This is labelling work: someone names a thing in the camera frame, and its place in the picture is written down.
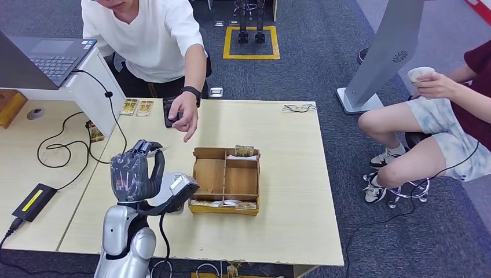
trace power adapter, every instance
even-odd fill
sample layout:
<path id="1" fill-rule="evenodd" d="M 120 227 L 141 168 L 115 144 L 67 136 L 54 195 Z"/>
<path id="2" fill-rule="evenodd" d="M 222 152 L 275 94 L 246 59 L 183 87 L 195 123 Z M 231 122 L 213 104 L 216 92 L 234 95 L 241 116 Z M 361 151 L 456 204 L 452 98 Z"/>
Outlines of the power adapter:
<path id="1" fill-rule="evenodd" d="M 37 184 L 12 215 L 24 221 L 32 222 L 56 192 L 57 190 L 52 187 Z"/>

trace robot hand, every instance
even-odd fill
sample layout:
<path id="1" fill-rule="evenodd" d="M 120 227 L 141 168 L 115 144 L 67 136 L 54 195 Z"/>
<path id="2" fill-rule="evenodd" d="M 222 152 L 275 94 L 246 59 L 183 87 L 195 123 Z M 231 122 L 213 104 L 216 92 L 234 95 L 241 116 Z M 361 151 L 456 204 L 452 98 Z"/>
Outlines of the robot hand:
<path id="1" fill-rule="evenodd" d="M 118 203 L 134 203 L 155 197 L 160 191 L 165 158 L 162 145 L 138 140 L 132 149 L 111 158 L 111 185 Z M 147 158 L 155 155 L 148 178 Z"/>

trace black trousers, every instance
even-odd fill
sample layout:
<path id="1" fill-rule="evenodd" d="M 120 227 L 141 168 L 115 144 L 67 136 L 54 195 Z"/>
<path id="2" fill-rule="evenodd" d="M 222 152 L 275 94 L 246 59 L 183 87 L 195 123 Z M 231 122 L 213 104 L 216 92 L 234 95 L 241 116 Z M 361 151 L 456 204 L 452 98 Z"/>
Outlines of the black trousers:
<path id="1" fill-rule="evenodd" d="M 123 63 L 123 69 L 115 77 L 126 97 L 176 97 L 181 94 L 181 89 L 184 87 L 184 76 L 166 83 L 147 82 L 134 76 L 128 70 L 125 63 Z M 208 84 L 206 80 L 201 91 L 201 97 L 208 98 Z"/>

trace eyeglasses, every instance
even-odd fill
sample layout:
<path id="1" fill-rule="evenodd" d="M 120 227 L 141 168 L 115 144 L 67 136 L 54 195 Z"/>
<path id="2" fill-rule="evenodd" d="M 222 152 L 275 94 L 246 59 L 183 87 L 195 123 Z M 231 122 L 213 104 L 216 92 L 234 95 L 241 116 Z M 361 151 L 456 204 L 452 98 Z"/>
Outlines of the eyeglasses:
<path id="1" fill-rule="evenodd" d="M 299 112 L 299 113 L 305 113 L 307 111 L 314 111 L 317 110 L 317 106 L 313 104 L 303 104 L 303 105 L 295 105 L 295 104 L 285 104 L 283 106 L 283 111 L 284 112 Z"/>

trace man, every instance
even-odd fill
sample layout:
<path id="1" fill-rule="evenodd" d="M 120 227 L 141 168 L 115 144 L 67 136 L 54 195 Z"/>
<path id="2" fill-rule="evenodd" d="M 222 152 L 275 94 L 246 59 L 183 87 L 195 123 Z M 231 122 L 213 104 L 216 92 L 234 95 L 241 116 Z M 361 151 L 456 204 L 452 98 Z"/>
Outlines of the man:
<path id="1" fill-rule="evenodd" d="M 83 37 L 97 39 L 103 56 L 126 59 L 116 74 L 127 97 L 176 97 L 169 112 L 186 132 L 197 128 L 197 98 L 206 58 L 199 25 L 188 0 L 82 0 Z"/>
<path id="2" fill-rule="evenodd" d="M 445 76 L 421 76 L 415 99 L 361 115 L 360 128 L 385 145 L 370 165 L 378 169 L 364 189 L 365 201 L 383 199 L 387 188 L 441 175 L 470 181 L 491 174 L 491 41 L 466 52 L 466 64 Z M 472 84 L 461 83 L 472 81 Z M 406 153 L 395 131 L 431 137 Z"/>

